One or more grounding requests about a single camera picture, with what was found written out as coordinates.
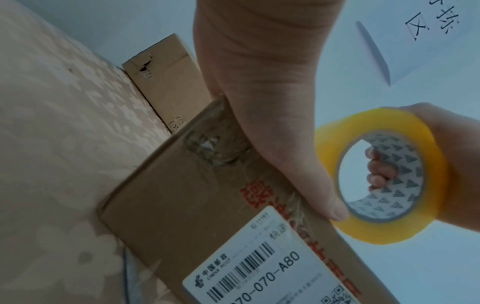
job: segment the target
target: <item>torn cardboard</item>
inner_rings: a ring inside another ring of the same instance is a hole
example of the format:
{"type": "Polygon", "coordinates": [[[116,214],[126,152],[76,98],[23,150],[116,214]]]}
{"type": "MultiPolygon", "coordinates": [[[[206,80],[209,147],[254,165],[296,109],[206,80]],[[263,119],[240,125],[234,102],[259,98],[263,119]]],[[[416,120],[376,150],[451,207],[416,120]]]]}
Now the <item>torn cardboard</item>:
{"type": "Polygon", "coordinates": [[[252,148],[225,99],[174,134],[99,208],[102,221],[186,304],[182,281],[267,206],[366,304],[398,304],[334,227],[252,148]]]}
{"type": "Polygon", "coordinates": [[[172,133],[212,101],[197,63],[176,34],[122,66],[172,133]]]}

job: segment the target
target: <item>hand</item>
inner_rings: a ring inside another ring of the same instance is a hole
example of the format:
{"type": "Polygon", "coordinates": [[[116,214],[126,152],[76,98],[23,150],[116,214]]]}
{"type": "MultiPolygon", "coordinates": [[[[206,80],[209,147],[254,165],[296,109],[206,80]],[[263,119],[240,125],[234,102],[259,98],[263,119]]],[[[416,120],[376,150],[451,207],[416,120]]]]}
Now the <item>hand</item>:
{"type": "Polygon", "coordinates": [[[256,150],[334,220],[348,210],[314,147],[315,75],[343,2],[198,0],[193,29],[211,94],[226,95],[256,150]]]}
{"type": "MultiPolygon", "coordinates": [[[[480,232],[480,122],[430,104],[403,107],[420,118],[431,130],[437,145],[451,166],[451,185],[439,220],[480,232]]],[[[396,169],[379,161],[372,148],[366,150],[372,161],[369,190],[385,186],[396,169]]]]}

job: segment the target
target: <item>floral fabric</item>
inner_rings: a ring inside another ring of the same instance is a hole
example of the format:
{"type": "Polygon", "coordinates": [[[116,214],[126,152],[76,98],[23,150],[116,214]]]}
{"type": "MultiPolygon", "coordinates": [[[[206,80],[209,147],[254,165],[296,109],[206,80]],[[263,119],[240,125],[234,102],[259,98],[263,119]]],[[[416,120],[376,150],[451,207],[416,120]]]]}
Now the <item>floral fabric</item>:
{"type": "MultiPolygon", "coordinates": [[[[170,135],[126,74],[0,0],[0,299],[124,302],[96,205],[170,135]]],[[[140,270],[146,303],[177,302],[140,270]]]]}

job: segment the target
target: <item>white paper sign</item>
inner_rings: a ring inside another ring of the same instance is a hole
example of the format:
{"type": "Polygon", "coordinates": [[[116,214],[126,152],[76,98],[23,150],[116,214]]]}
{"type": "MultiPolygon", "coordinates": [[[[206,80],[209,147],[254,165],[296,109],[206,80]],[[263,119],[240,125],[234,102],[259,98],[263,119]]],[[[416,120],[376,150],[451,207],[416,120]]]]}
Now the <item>white paper sign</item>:
{"type": "Polygon", "coordinates": [[[189,275],[183,286],[201,304],[358,304],[271,206],[189,275]]]}
{"type": "Polygon", "coordinates": [[[360,29],[392,85],[468,32],[476,8],[476,0],[391,1],[360,29]]]}

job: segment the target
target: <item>yellow tape roll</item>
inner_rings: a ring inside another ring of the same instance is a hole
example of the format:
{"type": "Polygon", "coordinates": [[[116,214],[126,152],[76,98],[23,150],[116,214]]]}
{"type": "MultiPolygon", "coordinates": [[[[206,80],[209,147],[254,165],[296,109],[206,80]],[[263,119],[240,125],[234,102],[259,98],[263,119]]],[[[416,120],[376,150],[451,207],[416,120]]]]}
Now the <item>yellow tape roll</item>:
{"type": "Polygon", "coordinates": [[[449,167],[444,156],[428,127],[405,111],[380,108],[324,125],[315,133],[316,150],[340,198],[340,164],[362,139],[381,153],[383,161],[396,166],[399,175],[362,200],[344,200],[350,217],[334,225],[373,244],[413,237],[437,218],[445,201],[449,167]]]}

